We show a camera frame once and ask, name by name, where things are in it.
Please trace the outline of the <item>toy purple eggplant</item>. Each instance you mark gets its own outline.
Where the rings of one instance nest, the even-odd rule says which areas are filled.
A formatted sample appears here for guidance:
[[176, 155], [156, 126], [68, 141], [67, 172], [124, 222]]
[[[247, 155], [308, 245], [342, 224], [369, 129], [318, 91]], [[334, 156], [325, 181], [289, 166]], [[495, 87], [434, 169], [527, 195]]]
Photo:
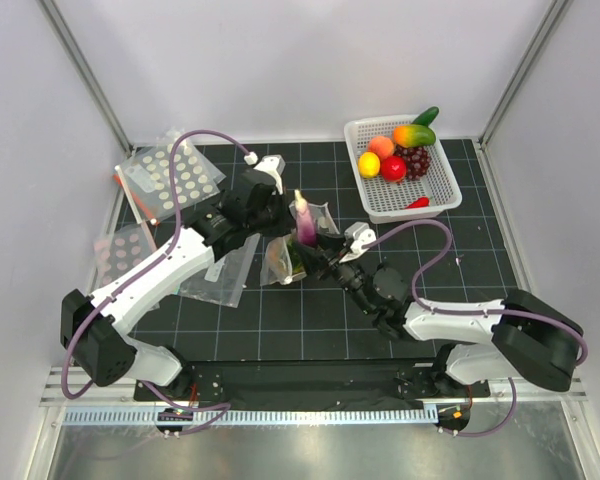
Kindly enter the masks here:
[[309, 247], [316, 247], [317, 233], [309, 203], [298, 189], [294, 191], [294, 208], [296, 211], [296, 236], [298, 242]]

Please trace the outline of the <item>toy pineapple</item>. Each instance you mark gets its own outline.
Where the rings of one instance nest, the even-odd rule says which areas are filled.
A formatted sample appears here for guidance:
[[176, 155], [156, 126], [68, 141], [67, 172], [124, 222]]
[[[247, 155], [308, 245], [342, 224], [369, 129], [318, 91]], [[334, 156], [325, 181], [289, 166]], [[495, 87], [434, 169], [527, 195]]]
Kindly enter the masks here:
[[275, 280], [290, 284], [307, 276], [305, 267], [292, 242], [285, 238], [272, 240], [267, 247], [267, 262]]

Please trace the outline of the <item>clear white-dotted zip bag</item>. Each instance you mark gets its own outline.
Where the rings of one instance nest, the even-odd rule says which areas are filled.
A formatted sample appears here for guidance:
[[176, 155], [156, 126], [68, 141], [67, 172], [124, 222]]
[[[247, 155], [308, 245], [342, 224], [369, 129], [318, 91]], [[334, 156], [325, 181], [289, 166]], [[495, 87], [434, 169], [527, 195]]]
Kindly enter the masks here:
[[[339, 234], [339, 229], [331, 215], [329, 203], [309, 204], [317, 233]], [[292, 245], [295, 233], [271, 240], [263, 254], [260, 271], [260, 285], [289, 285], [304, 279], [307, 274]]]

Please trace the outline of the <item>white plastic basket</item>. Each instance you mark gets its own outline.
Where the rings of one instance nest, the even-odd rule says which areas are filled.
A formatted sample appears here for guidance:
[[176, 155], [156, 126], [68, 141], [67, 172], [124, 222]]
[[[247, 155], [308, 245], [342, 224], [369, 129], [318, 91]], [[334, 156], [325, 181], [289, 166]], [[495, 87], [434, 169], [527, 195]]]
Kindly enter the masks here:
[[[462, 202], [461, 190], [440, 141], [426, 148], [431, 164], [427, 174], [419, 180], [390, 183], [380, 176], [372, 179], [360, 176], [358, 159], [366, 151], [369, 141], [376, 136], [390, 136], [397, 126], [408, 124], [415, 118], [414, 114], [371, 117], [350, 121], [344, 126], [345, 142], [362, 207], [374, 224], [433, 218]], [[430, 206], [406, 209], [420, 197], [428, 197]]]

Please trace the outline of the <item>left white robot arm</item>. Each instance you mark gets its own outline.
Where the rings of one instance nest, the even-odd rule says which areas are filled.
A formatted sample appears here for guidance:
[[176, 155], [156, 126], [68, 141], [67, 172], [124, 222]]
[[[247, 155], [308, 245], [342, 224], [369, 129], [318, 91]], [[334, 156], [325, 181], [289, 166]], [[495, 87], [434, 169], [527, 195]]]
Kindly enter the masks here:
[[63, 298], [61, 343], [91, 383], [104, 387], [127, 377], [156, 385], [170, 400], [188, 395], [192, 373], [186, 360], [130, 333], [150, 307], [249, 237], [290, 232], [290, 199], [273, 162], [267, 157], [247, 169], [217, 201], [185, 209], [173, 236], [119, 279], [90, 295], [73, 290]]

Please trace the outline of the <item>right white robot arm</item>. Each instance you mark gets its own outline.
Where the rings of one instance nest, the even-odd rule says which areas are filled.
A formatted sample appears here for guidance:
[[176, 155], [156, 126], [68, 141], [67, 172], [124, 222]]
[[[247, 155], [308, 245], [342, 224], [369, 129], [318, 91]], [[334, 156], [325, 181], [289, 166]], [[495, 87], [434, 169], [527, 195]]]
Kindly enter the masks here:
[[584, 331], [549, 304], [521, 289], [483, 303], [417, 299], [394, 268], [381, 264], [366, 272], [349, 254], [349, 245], [341, 236], [321, 235], [316, 247], [294, 247], [309, 275], [333, 279], [384, 335], [443, 341], [430, 372], [440, 395], [515, 375], [545, 390], [570, 389], [584, 351]]

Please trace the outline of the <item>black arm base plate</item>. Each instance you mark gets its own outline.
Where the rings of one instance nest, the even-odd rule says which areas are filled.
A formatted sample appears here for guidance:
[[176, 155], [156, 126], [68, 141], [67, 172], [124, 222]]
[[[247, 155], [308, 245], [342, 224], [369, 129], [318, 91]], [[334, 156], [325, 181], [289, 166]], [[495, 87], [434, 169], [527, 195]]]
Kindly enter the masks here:
[[414, 402], [489, 396], [489, 385], [445, 379], [429, 359], [213, 361], [193, 364], [192, 390], [204, 405], [229, 402], [236, 410], [331, 411], [399, 409]]

